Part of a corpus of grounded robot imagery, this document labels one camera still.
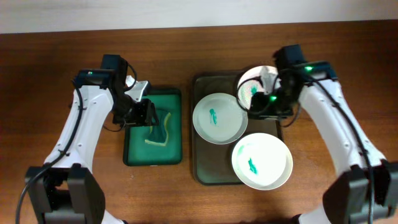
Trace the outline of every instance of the black tray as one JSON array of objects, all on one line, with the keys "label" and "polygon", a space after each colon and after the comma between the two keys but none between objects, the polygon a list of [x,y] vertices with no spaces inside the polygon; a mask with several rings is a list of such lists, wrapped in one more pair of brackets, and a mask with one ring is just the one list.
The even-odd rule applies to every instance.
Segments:
[{"label": "black tray", "polygon": [[[208,72],[195,77],[192,82],[191,120],[193,109],[203,97],[212,93],[234,95],[236,79],[243,72]],[[242,184],[231,164],[232,150],[240,138],[230,144],[217,145],[202,139],[195,131],[193,124],[191,124],[191,129],[195,179],[203,185]],[[283,141],[278,121],[249,119],[248,127],[242,137],[251,133],[267,133]]]}]

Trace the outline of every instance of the green light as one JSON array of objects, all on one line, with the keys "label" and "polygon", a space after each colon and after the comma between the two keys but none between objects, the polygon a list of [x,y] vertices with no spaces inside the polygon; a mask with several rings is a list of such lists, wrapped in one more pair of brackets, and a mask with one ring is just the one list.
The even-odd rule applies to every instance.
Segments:
[{"label": "green light", "polygon": [[313,67],[311,67],[311,66],[306,66],[306,67],[304,67],[304,69],[305,69],[307,72],[311,72],[311,70],[313,69]]}]

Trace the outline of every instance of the brown wooden tabletop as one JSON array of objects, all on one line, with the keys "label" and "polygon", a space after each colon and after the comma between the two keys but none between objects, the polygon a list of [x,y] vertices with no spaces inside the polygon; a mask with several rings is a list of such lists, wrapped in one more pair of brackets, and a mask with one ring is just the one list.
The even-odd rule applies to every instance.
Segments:
[{"label": "brown wooden tabletop", "polygon": [[[180,164],[125,166],[124,133],[101,132],[93,173],[115,217],[129,223],[238,223],[313,210],[336,177],[306,113],[283,130],[294,168],[281,188],[209,187],[192,175],[193,76],[273,65],[272,54],[290,44],[301,44],[309,61],[333,65],[365,133],[390,161],[398,161],[398,21],[0,35],[0,222],[14,221],[27,168],[41,165],[60,136],[72,100],[70,80],[81,68],[99,68],[103,54],[122,55],[140,80],[182,91]],[[28,197],[21,215],[22,223],[35,223]],[[394,221],[398,218],[378,223]]]}]

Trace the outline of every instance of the black cable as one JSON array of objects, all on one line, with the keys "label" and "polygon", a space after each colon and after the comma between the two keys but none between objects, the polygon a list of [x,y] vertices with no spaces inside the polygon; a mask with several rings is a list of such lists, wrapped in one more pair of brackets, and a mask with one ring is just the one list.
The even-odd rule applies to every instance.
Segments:
[{"label": "black cable", "polygon": [[105,125],[102,125],[102,127],[103,127],[105,130],[107,130],[107,131],[111,131],[111,132],[120,132],[121,130],[123,130],[124,127],[126,127],[126,120],[124,120],[123,126],[121,126],[121,127],[120,127],[119,129],[117,129],[117,130],[109,129],[109,128],[107,128]]},{"label": "black cable", "polygon": [[42,176],[45,172],[47,172],[54,164],[56,164],[58,161],[60,161],[60,160],[67,154],[67,152],[68,152],[68,150],[69,150],[69,147],[72,145],[73,139],[74,139],[75,136],[76,136],[76,132],[77,132],[77,129],[78,129],[79,124],[80,124],[81,116],[83,115],[83,98],[81,97],[80,90],[79,90],[79,88],[75,85],[75,82],[72,81],[72,83],[73,83],[73,86],[75,87],[75,90],[76,90],[77,95],[78,95],[78,97],[79,97],[79,104],[80,104],[79,107],[78,107],[78,108],[79,108],[79,113],[78,113],[78,116],[77,116],[77,119],[76,119],[75,127],[73,128],[72,134],[70,135],[69,141],[67,142],[67,145],[65,146],[64,150],[63,150],[63,151],[60,151],[60,155],[59,155],[56,159],[54,159],[51,163],[49,163],[49,164],[44,164],[44,165],[42,166],[42,170],[40,170],[40,172],[39,172],[38,174],[36,174],[36,176],[34,176],[33,178],[31,178],[31,179],[28,181],[28,183],[26,183],[26,185],[25,185],[25,187],[24,187],[24,189],[23,189],[23,191],[22,191],[22,193],[21,193],[21,196],[19,197],[19,201],[18,201],[18,204],[17,204],[16,217],[15,217],[15,223],[16,223],[16,224],[19,224],[19,220],[20,220],[20,218],[21,218],[22,202],[24,201],[25,194],[26,194],[26,192],[29,190],[30,186],[31,186],[34,182],[36,182],[39,178],[41,178],[41,176]]},{"label": "black cable", "polygon": [[280,119],[279,119],[279,126],[281,126],[282,128],[288,128],[288,127],[290,127],[293,123],[296,122],[297,118],[299,118],[300,113],[301,113],[301,110],[302,110],[302,107],[301,107],[301,104],[299,103],[299,104],[298,104],[298,108],[297,108],[297,112],[296,112],[296,114],[295,114],[293,120],[292,120],[289,124],[282,125],[282,124],[280,123]]},{"label": "black cable", "polygon": [[366,166],[368,167],[368,172],[369,172],[369,183],[370,183],[369,198],[370,199],[369,199],[368,223],[372,224],[373,223],[373,210],[374,210],[374,174],[373,174],[372,165],[371,165],[369,157],[368,157],[368,152],[364,148],[361,137],[359,136],[359,133],[356,130],[353,122],[350,120],[348,115],[341,108],[340,104],[330,95],[330,93],[326,90],[326,88],[318,80],[312,78],[311,76],[308,76],[308,77],[312,80],[312,82],[316,83],[325,92],[325,94],[329,98],[329,100],[333,103],[333,105],[341,113],[341,115],[344,117],[344,119],[347,121],[348,125],[350,126],[350,128],[351,128],[352,132],[354,133],[354,136],[359,144],[359,148],[361,149],[362,154],[365,158],[365,163],[366,163]]},{"label": "black cable", "polygon": [[127,63],[127,66],[132,70],[132,72],[133,72],[133,74],[134,74],[134,82],[132,83],[131,86],[125,87],[125,88],[124,88],[124,91],[129,91],[129,90],[131,90],[131,89],[134,87],[134,85],[137,83],[137,72],[136,72],[136,70],[135,70],[129,63]]},{"label": "black cable", "polygon": [[[275,85],[276,85],[276,82],[277,82],[278,78],[279,78],[279,74],[275,77],[274,84],[272,85],[272,90],[271,90],[270,96],[272,96],[272,95],[274,94],[274,92],[275,92]],[[260,82],[259,77],[250,78],[250,79],[248,79],[248,80],[243,81],[243,82],[238,86],[238,88],[236,89],[236,101],[238,102],[239,107],[242,108],[242,110],[246,111],[247,113],[252,114],[252,115],[260,115],[260,114],[263,114],[265,111],[268,110],[268,108],[269,108],[270,105],[271,105],[270,101],[268,102],[267,106],[265,106],[262,110],[259,110],[259,111],[250,111],[249,109],[244,108],[244,106],[242,106],[241,100],[239,99],[239,95],[238,95],[238,94],[239,94],[240,88],[242,87],[243,84],[245,84],[246,82],[251,81],[251,80],[255,80],[255,81]]]}]

